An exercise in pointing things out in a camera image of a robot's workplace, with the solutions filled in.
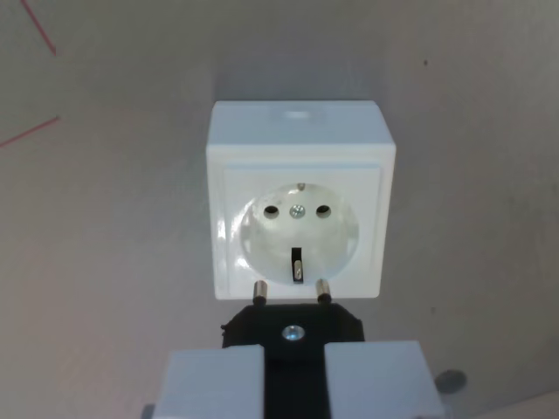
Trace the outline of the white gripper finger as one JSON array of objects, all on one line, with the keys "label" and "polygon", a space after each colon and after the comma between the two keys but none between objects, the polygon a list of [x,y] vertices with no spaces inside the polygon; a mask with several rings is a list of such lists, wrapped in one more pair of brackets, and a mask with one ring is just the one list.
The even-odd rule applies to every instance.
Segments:
[{"label": "white gripper finger", "polygon": [[325,346],[333,418],[444,418],[416,341],[344,342]]},{"label": "white gripper finger", "polygon": [[155,418],[262,418],[265,351],[228,347],[173,352]]}]

